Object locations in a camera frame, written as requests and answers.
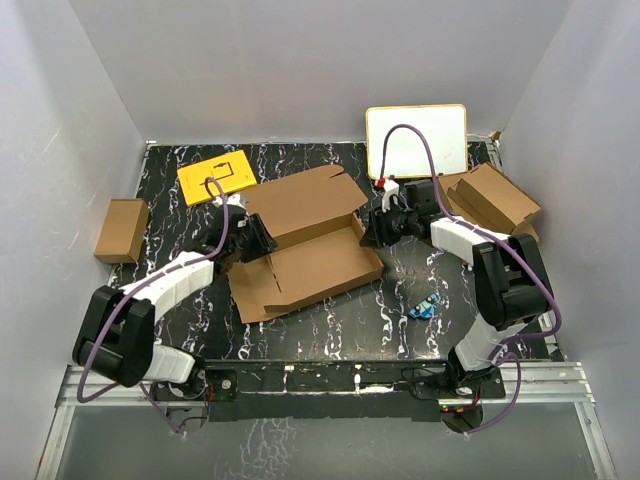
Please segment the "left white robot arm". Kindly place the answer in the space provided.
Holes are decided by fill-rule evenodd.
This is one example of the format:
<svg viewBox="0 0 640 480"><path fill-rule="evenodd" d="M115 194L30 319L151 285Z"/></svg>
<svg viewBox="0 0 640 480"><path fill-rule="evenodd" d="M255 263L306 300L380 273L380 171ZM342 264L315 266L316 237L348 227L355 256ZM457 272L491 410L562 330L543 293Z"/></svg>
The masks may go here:
<svg viewBox="0 0 640 480"><path fill-rule="evenodd" d="M73 361L114 385L134 387L150 381L171 386L185 399L201 397L207 383L204 361L181 348L156 343L157 323L235 264L257 260L276 248L259 214L235 205L222 208L158 271L123 287L104 285L92 294Z"/></svg>

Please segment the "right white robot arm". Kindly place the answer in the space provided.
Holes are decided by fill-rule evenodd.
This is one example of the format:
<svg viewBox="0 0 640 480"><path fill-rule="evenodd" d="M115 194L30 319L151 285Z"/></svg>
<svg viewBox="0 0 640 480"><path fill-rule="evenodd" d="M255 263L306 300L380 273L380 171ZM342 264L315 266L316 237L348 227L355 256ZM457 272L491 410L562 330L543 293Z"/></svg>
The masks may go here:
<svg viewBox="0 0 640 480"><path fill-rule="evenodd" d="M382 248L404 237L428 240L471 267L477 314L464 338L449 352L444 370L423 381L433 390L466 397L497 368L499 353L529 323L552 309L552 290L536 240L529 234L505 235L483 229L453 214L429 179L400 185L375 181L381 203L369 209L362 247Z"/></svg>

